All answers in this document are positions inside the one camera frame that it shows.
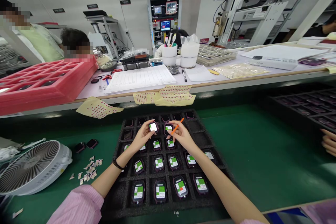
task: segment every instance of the black hair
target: black hair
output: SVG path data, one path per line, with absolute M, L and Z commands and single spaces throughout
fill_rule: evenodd
M 177 44 L 177 48 L 180 48 L 182 46 L 181 43 L 181 36 L 183 37 L 188 37 L 188 33 L 185 30 L 178 30 L 178 29 L 174 29 L 170 31 L 172 33 L 172 37 L 174 36 L 174 34 L 176 34 L 176 39 L 175 39 L 175 43 Z
M 19 8 L 15 7 L 14 3 L 9 2 L 8 0 L 0 0 L 0 14 L 4 11 L 13 11 L 15 14 L 19 14 Z
M 78 50 L 79 46 L 89 46 L 90 40 L 87 35 L 81 30 L 65 28 L 61 33 L 63 45 L 67 50 Z

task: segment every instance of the computer monitor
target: computer monitor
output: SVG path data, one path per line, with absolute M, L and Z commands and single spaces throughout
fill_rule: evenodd
M 170 20 L 161 22 L 161 31 L 170 30 Z
M 154 6 L 154 14 L 162 14 L 161 5 Z
M 177 1 L 166 2 L 166 14 L 176 14 L 177 12 Z

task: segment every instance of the white plastic cup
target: white plastic cup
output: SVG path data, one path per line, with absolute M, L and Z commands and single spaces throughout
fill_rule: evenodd
M 199 44 L 182 45 L 181 49 L 181 63 L 182 68 L 194 68 L 196 66 Z
M 162 63 L 165 66 L 176 65 L 177 58 L 177 45 L 174 44 L 172 47 L 163 47 L 162 49 Z

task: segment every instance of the wall label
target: wall label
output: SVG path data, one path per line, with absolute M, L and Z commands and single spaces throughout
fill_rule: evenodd
M 61 9 L 53 9 L 53 11 L 55 13 L 63 13 L 63 12 L 65 12 L 65 10 L 63 8 L 61 8 Z
M 87 5 L 88 9 L 97 9 L 98 8 L 98 4 L 92 4 L 92 5 Z
M 131 0 L 120 1 L 120 5 L 131 4 Z

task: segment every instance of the black tray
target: black tray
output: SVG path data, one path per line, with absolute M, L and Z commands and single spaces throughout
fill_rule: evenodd
M 186 112 L 192 112 L 194 114 L 194 119 L 187 119 Z M 183 118 L 184 126 L 189 130 L 192 138 L 198 145 L 200 149 L 210 149 L 217 160 L 217 166 L 219 169 L 235 184 L 233 175 L 229 172 L 228 166 L 225 163 L 221 155 L 216 151 L 213 140 L 209 133 L 206 131 L 204 125 L 201 123 L 195 110 L 182 110 L 178 112 L 172 112 L 166 114 L 171 120 L 173 120 L 174 114 L 180 114 Z M 100 223 L 108 222 L 111 219 L 145 215 L 154 212 L 162 211 L 178 211 L 183 209 L 192 209 L 199 207 L 211 207 L 218 206 L 225 211 L 216 191 L 212 187 L 211 183 L 206 179 L 209 187 L 209 192 L 207 195 L 199 195 L 196 191 L 195 184 L 193 181 L 194 173 L 202 173 L 201 168 L 197 165 L 195 168 L 189 169 L 185 160 L 185 153 L 187 152 L 178 141 L 175 142 L 175 149 L 168 150 L 166 142 L 166 136 L 163 134 L 163 126 L 165 122 L 161 119 L 162 114 L 152 114 L 133 118 L 133 126 L 125 127 L 126 120 L 123 121 L 119 140 L 114 152 L 113 158 L 119 156 L 123 151 L 123 146 L 125 143 L 131 143 L 134 139 L 136 133 L 140 129 L 139 118 L 145 117 L 146 120 L 150 120 L 152 116 L 159 116 L 159 122 L 157 122 L 159 127 L 159 132 L 157 136 L 153 136 L 149 139 L 146 146 L 146 152 L 137 152 L 133 158 L 128 163 L 125 171 L 120 174 L 117 181 L 111 188 L 110 192 L 105 198 L 104 205 L 101 209 L 102 218 Z M 124 140 L 124 133 L 127 130 L 133 132 L 132 139 Z M 152 141 L 155 138 L 160 139 L 161 150 L 154 151 L 152 148 Z M 156 172 L 154 169 L 153 156 L 162 155 L 164 161 L 164 170 Z M 171 171 L 168 165 L 167 156 L 175 154 L 180 163 L 180 169 L 176 171 Z M 134 160 L 136 158 L 142 158 L 145 163 L 145 171 L 139 175 L 134 172 Z M 188 195 L 184 199 L 179 199 L 175 192 L 173 179 L 177 176 L 182 176 L 188 187 Z M 136 205 L 132 201 L 132 189 L 133 184 L 137 180 L 142 180 L 145 183 L 145 199 L 141 205 Z M 166 182 L 167 186 L 167 200 L 164 204 L 156 204 L 154 199 L 154 184 L 156 180 L 163 180 Z
M 336 134 L 336 88 L 334 87 L 320 83 L 283 87 L 269 92 L 266 99 L 259 101 L 259 105 L 306 132 L 316 132 L 324 128 Z M 321 118 L 335 127 L 322 123 Z

